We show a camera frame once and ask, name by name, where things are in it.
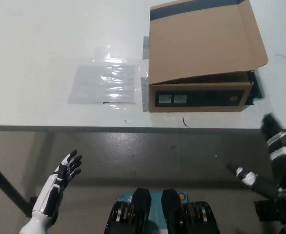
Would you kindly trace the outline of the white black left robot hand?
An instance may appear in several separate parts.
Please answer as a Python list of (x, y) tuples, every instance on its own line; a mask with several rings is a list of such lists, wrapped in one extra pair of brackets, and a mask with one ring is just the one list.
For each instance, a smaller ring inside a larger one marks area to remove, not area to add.
[(58, 218), (63, 192), (68, 183), (81, 172), (81, 159), (77, 150), (69, 153), (48, 177), (36, 200), (32, 211), (47, 216), (50, 225), (54, 225)]

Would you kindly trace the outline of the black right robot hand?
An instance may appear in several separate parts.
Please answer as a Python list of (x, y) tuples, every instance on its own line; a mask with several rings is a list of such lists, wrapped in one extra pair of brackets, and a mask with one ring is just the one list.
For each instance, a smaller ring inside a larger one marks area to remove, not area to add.
[(266, 139), (273, 180), (243, 167), (227, 164), (226, 167), (245, 186), (266, 198), (286, 199), (286, 130), (272, 113), (262, 119), (261, 132)]

